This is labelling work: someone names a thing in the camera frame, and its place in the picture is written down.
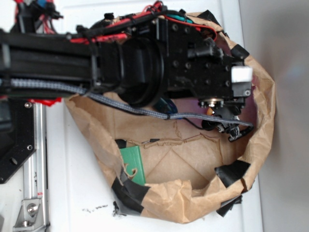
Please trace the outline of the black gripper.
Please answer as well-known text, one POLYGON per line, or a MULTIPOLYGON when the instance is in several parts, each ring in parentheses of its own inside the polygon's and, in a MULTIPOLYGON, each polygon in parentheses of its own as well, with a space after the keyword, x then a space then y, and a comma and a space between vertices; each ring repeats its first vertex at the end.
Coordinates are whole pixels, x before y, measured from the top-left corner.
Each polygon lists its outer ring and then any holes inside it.
MULTIPOLYGON (((240 115, 251 95, 253 70, 244 58, 227 54, 216 42, 218 35, 209 26, 168 21, 169 55, 166 97, 197 99, 201 107, 215 109, 219 116, 240 115)), ((240 120, 219 122, 220 133, 234 142, 253 130, 253 124, 240 120)))

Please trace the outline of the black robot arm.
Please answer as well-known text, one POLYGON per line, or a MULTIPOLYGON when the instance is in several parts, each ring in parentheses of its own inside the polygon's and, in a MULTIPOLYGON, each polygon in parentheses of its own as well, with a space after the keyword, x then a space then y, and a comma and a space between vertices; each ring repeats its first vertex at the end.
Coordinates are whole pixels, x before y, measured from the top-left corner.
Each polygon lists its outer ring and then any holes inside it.
POLYGON ((252 69, 224 53, 200 25, 146 16, 77 35, 0 34, 0 94, 55 99, 71 94, 131 114, 199 118, 235 141, 253 130, 238 116, 252 69))

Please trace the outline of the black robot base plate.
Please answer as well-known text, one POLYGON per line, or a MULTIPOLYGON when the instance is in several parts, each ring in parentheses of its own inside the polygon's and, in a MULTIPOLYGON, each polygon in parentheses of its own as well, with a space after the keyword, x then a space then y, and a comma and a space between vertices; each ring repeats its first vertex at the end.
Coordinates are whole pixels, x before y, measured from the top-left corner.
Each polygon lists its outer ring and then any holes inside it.
POLYGON ((34 106, 21 99, 0 102, 0 183, 5 184, 34 153, 34 106))

